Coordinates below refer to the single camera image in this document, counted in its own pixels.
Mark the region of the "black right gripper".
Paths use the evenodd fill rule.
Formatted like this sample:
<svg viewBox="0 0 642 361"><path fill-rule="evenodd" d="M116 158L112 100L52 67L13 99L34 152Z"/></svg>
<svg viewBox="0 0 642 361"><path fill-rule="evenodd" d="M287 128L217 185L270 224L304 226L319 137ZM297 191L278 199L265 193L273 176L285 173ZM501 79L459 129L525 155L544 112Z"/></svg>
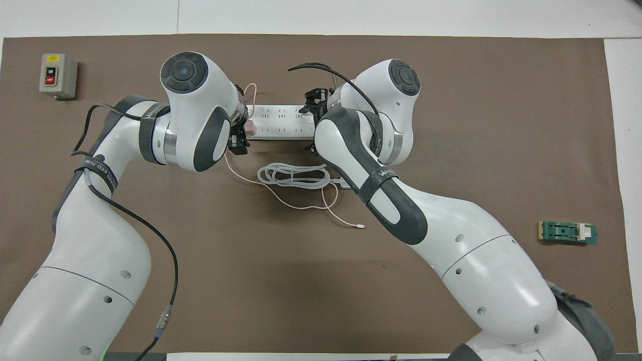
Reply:
<svg viewBox="0 0 642 361"><path fill-rule="evenodd" d="M305 94L305 105L299 109L299 113L311 113L314 117L323 117L327 110L329 90L326 88L315 88ZM305 150L318 153L314 141L307 145Z"/></svg>

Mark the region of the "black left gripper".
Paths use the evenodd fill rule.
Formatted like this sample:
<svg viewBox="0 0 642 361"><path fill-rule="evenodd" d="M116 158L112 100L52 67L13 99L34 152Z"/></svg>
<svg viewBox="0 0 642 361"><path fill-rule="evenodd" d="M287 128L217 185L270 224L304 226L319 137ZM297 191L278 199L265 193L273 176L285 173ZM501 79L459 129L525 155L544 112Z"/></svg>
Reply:
<svg viewBox="0 0 642 361"><path fill-rule="evenodd" d="M243 98L243 89L239 85L235 85L235 87L238 91L239 104L231 116L231 137L228 142L228 149L234 155L243 155L248 153L247 148L250 146L244 126L252 126L252 119L249 118L247 105Z"/></svg>

